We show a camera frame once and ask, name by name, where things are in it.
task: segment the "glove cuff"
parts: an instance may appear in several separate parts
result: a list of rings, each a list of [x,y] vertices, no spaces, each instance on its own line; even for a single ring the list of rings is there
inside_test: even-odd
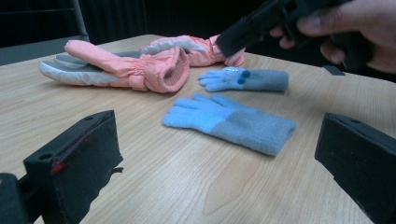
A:
[[[190,63],[183,49],[175,47],[156,55],[142,55],[147,66],[143,69],[144,81],[134,78],[133,85],[147,86],[151,91],[174,92],[187,81]]]

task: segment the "wooden table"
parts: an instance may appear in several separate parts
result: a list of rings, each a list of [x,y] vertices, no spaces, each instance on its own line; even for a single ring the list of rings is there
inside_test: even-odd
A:
[[[156,35],[101,47],[139,49]],[[172,103],[208,94],[192,68],[175,94],[74,87],[42,76],[53,56],[0,66],[0,172],[24,174],[22,160],[80,119],[115,110],[122,174],[91,204],[83,223],[371,223],[314,159],[326,112],[359,119],[396,137],[396,86],[323,68],[246,53],[245,68],[290,73],[286,92],[224,91],[245,105],[293,119],[298,129],[277,157],[193,130],[162,126]]]

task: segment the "black device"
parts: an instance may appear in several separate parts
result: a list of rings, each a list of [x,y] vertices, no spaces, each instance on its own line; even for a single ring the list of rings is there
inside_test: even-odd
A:
[[[250,47],[269,35],[269,31],[280,25],[297,47],[303,47],[312,37],[300,33],[297,20],[317,9],[338,6],[348,0],[267,0],[259,8],[243,17],[217,39],[217,44],[226,57],[242,48]],[[332,41],[346,53],[344,66],[356,70],[365,66],[372,58],[370,43],[359,32],[331,35]]]
[[[26,158],[20,180],[0,174],[0,223],[79,223],[121,161],[114,111],[80,120]]]
[[[359,120],[327,113],[315,159],[374,223],[396,223],[396,139]]]

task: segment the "ski glove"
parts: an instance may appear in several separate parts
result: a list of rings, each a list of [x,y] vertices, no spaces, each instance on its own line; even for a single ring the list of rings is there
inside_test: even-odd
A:
[[[84,62],[83,69],[71,69],[51,62],[42,62],[40,72],[56,81],[72,85],[129,87],[137,91],[178,91],[189,74],[189,61],[183,49],[173,48],[138,59],[119,57],[93,44],[70,40],[66,52]]]

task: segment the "pink mitten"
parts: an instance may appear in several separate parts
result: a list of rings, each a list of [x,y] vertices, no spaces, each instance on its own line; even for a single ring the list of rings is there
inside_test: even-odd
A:
[[[190,66],[209,66],[213,63],[224,62],[228,66],[240,66],[244,63],[244,51],[241,49],[235,55],[226,58],[216,44],[218,35],[207,40],[189,35],[177,37],[165,37],[151,42],[143,47],[144,54],[157,54],[163,50],[180,47],[186,50],[190,60]]]
[[[165,50],[140,58],[119,57],[95,45],[70,40],[64,47],[70,55],[103,69],[96,72],[60,70],[42,63],[40,71],[47,77],[74,85],[130,87],[137,91],[178,91],[189,74],[189,61],[183,49]]]

